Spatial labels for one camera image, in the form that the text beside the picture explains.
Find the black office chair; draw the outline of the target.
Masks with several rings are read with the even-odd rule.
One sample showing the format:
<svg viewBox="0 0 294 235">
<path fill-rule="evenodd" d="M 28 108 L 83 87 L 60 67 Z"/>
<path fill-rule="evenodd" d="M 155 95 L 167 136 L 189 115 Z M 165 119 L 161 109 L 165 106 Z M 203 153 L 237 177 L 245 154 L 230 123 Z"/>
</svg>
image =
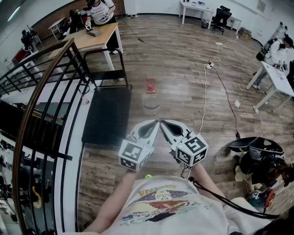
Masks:
<svg viewBox="0 0 294 235">
<path fill-rule="evenodd" d="M 230 9 L 220 6 L 220 8 L 217 8 L 216 15 L 212 17 L 212 29 L 211 31 L 214 31 L 215 29 L 219 29 L 221 33 L 224 33 L 224 27 L 227 25 L 228 19 L 231 17 L 232 13 L 230 12 Z"/>
</svg>

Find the cardboard box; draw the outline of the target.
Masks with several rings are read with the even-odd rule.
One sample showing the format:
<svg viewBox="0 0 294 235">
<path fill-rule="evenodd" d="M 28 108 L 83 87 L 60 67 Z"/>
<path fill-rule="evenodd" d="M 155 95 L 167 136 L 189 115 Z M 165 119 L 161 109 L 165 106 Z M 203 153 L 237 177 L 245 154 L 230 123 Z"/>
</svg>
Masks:
<svg viewBox="0 0 294 235">
<path fill-rule="evenodd" d="M 244 28 L 244 27 L 241 27 L 239 29 L 237 35 L 238 35 L 239 39 L 242 39 L 242 40 L 250 40 L 252 38 L 251 31 Z"/>
</svg>

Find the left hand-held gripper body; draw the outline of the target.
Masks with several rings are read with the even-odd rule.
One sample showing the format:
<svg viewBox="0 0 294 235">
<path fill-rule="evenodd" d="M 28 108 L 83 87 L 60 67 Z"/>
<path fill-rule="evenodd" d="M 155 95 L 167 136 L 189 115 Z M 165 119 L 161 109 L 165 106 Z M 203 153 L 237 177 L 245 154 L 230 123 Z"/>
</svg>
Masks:
<svg viewBox="0 0 294 235">
<path fill-rule="evenodd" d="M 153 145 L 144 144 L 140 139 L 127 137 L 123 140 L 118 153 L 119 164 L 127 169 L 139 171 L 148 162 L 153 152 Z"/>
</svg>

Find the metal ladder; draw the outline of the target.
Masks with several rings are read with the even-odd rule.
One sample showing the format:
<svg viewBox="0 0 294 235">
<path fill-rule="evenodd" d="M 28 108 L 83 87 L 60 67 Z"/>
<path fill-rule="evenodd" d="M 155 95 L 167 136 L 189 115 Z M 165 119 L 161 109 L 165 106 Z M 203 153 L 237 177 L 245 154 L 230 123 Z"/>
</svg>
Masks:
<svg viewBox="0 0 294 235">
<path fill-rule="evenodd" d="M 280 22 L 279 26 L 277 27 L 277 29 L 275 31 L 274 38 L 277 38 L 277 39 L 284 38 L 287 31 L 288 31 L 288 27 L 285 24 L 283 24 L 282 22 Z"/>
</svg>

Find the wooden table white legs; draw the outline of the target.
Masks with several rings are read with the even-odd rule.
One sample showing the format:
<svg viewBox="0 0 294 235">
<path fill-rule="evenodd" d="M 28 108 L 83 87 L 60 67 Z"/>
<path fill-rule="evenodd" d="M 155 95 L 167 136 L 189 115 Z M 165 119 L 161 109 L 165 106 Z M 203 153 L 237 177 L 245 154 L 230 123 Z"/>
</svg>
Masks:
<svg viewBox="0 0 294 235">
<path fill-rule="evenodd" d="M 89 51 L 94 49 L 106 49 L 107 42 L 116 33 L 116 38 L 119 45 L 119 50 L 123 53 L 123 47 L 121 43 L 121 38 L 119 34 L 118 22 L 102 25 L 99 27 L 94 27 L 94 29 L 99 30 L 101 32 L 97 37 L 90 36 L 86 33 L 85 30 L 78 31 L 76 33 L 67 35 L 62 41 L 67 41 L 69 39 L 74 39 L 74 43 L 76 44 L 79 51 Z"/>
</svg>

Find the person's white printed t-shirt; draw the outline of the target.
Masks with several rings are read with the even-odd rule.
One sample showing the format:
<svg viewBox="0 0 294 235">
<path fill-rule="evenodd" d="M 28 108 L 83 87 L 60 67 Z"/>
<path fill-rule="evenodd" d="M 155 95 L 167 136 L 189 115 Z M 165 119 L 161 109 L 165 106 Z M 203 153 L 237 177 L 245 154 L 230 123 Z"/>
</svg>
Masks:
<svg viewBox="0 0 294 235">
<path fill-rule="evenodd" d="M 102 235 L 253 235 L 269 223 L 199 194 L 185 179 L 153 176 L 135 182 Z"/>
</svg>

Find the person's left forearm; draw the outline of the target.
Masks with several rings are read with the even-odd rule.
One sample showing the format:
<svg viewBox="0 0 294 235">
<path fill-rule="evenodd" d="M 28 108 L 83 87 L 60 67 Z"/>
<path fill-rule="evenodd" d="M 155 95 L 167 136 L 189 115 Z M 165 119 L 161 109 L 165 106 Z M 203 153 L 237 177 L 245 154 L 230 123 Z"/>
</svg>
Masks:
<svg viewBox="0 0 294 235">
<path fill-rule="evenodd" d="M 100 208 L 96 219 L 84 230 L 97 234 L 107 230 L 118 217 L 132 192 L 138 172 L 127 170 L 122 180 Z"/>
</svg>

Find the black platform trolley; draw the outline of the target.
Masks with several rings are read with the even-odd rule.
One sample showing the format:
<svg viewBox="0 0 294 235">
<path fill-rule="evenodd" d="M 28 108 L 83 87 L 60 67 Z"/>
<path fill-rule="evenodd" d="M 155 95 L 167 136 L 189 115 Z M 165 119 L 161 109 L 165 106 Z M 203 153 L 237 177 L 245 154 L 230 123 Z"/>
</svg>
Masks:
<svg viewBox="0 0 294 235">
<path fill-rule="evenodd" d="M 133 86 L 128 82 L 123 55 L 117 51 L 121 69 L 87 75 L 91 82 L 101 81 L 94 95 L 85 122 L 82 143 L 101 146 L 119 146 L 127 134 Z"/>
</svg>

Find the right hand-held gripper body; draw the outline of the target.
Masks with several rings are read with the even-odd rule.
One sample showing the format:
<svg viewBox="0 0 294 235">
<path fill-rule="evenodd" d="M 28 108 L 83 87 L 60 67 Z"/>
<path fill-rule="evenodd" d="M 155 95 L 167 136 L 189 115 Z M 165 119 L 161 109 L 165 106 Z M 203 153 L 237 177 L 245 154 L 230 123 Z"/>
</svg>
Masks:
<svg viewBox="0 0 294 235">
<path fill-rule="evenodd" d="M 194 166 L 205 159 L 208 147 L 201 134 L 188 132 L 185 137 L 180 137 L 171 145 L 171 155 L 178 163 Z"/>
</svg>

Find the person's right forearm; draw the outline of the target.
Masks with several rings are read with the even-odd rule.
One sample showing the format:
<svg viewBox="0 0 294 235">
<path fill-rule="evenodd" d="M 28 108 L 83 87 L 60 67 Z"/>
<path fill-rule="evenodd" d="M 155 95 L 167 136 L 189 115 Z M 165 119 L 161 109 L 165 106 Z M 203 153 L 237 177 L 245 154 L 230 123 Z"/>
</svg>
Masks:
<svg viewBox="0 0 294 235">
<path fill-rule="evenodd" d="M 213 180 L 210 178 L 206 170 L 204 169 L 203 165 L 201 163 L 195 164 L 191 169 L 191 176 L 194 177 L 194 179 L 200 183 L 203 187 L 210 190 L 211 192 L 214 192 L 222 197 L 225 197 L 225 195 L 222 193 L 222 191 L 216 186 L 216 184 L 213 182 Z M 202 196 L 205 196 L 207 198 L 210 198 L 212 200 L 218 201 L 222 204 L 222 206 L 225 206 L 225 203 L 221 202 L 218 198 L 210 194 L 209 192 L 206 192 L 202 189 L 198 190 L 199 193 Z"/>
</svg>

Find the white desk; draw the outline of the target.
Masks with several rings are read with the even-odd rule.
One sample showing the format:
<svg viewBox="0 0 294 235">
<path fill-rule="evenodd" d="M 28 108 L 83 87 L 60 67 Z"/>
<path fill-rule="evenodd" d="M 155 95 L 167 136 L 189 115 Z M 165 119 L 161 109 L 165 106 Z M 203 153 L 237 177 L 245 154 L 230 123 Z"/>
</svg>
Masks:
<svg viewBox="0 0 294 235">
<path fill-rule="evenodd" d="M 259 75 L 262 72 L 266 72 L 268 75 L 272 85 L 266 92 L 266 96 L 255 106 L 253 106 L 253 109 L 255 112 L 258 111 L 258 109 L 265 104 L 275 93 L 280 92 L 285 94 L 287 97 L 277 106 L 276 108 L 272 109 L 272 112 L 277 111 L 279 108 L 281 108 L 287 101 L 289 101 L 292 97 L 294 97 L 294 92 L 285 76 L 285 74 L 278 70 L 277 68 L 274 68 L 273 66 L 261 62 L 261 66 L 257 73 L 253 76 L 253 78 L 250 80 L 248 85 L 246 86 L 246 89 L 248 90 L 253 83 L 257 80 Z"/>
<path fill-rule="evenodd" d="M 239 29 L 241 28 L 242 20 L 231 16 L 229 17 L 228 21 L 231 23 L 230 29 L 231 30 L 235 29 L 236 30 L 235 34 L 237 35 L 239 32 Z"/>
<path fill-rule="evenodd" d="M 210 14 L 210 17 L 208 19 L 208 26 L 207 26 L 207 29 L 210 29 L 214 10 L 204 6 L 203 4 L 199 4 L 199 3 L 192 3 L 192 2 L 187 2 L 184 0 L 180 0 L 179 2 L 180 2 L 180 5 L 183 7 L 182 13 L 179 14 L 179 16 L 182 16 L 182 22 L 181 22 L 182 25 L 184 24 L 184 21 L 185 21 L 186 9 L 193 9 L 193 10 L 197 10 L 197 11 L 202 12 L 201 18 L 204 17 L 205 12 Z"/>
</svg>

